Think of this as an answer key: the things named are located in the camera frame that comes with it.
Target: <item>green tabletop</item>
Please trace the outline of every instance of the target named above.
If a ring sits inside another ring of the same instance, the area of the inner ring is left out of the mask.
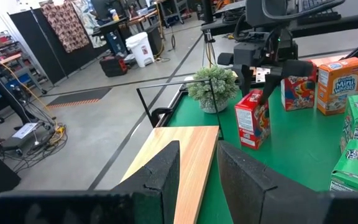
[[[268,165],[275,171],[313,190],[329,190],[332,169],[341,154],[339,140],[344,115],[325,116],[316,108],[286,112],[280,88],[269,98],[271,135],[258,150],[241,147],[234,105],[241,93],[220,112],[224,140]],[[184,96],[169,126],[218,125],[215,114],[200,110],[198,102]],[[198,223],[232,223],[219,180],[216,154],[211,164]]]

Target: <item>white trash bin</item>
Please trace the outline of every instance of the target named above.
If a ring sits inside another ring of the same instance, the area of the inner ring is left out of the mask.
[[[140,68],[154,62],[152,48],[146,32],[133,35],[126,39],[127,48],[135,55],[136,62]]]

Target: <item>floor mat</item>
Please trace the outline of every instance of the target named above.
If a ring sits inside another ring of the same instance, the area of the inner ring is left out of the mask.
[[[59,96],[50,102],[48,108],[59,108],[63,106],[76,106],[86,103],[96,103],[103,98],[111,88],[104,88],[101,90],[91,90],[83,93],[74,93],[64,96]]]

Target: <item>red cereal box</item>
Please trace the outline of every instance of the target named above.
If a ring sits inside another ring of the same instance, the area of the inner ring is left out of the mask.
[[[314,107],[317,66],[309,76],[289,76],[281,80],[281,100],[286,111]]]
[[[242,146],[258,149],[270,134],[269,103],[259,105],[262,90],[252,90],[234,106]]]

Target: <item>gray floor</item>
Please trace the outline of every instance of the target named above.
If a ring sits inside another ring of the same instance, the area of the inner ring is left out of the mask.
[[[185,24],[173,27],[177,47],[170,52],[164,51],[162,55],[169,58],[169,62],[133,69],[127,75],[114,78],[104,76],[99,63],[91,63],[51,89],[49,94],[53,96],[42,98],[45,103],[67,91],[115,85],[97,103],[52,110],[58,121],[68,126],[67,145],[58,154],[20,172],[22,181],[16,189],[111,189],[118,184],[152,129],[144,116],[144,109],[135,89],[145,85],[183,80],[187,73],[196,72],[203,63],[207,65],[206,58],[203,62],[204,45],[203,39],[200,39],[200,25],[201,21],[197,21],[196,16],[193,16],[187,19]],[[171,30],[165,32],[167,40],[170,40]],[[222,36],[215,39],[216,55],[230,52],[236,45],[233,40],[227,40]],[[303,59],[308,59],[318,57],[314,54],[347,51],[357,47],[358,29],[304,37],[296,41],[299,45],[299,55]],[[166,49],[171,48],[170,41],[166,41],[165,44]],[[146,102],[154,103],[152,108],[156,108],[167,106],[177,90],[178,86],[169,86],[163,92],[161,88],[146,89],[142,92]],[[9,114],[10,110],[2,112],[3,116]],[[7,117],[6,122],[0,124],[1,137],[8,138],[14,133],[12,128],[19,124],[19,118],[15,114]]]

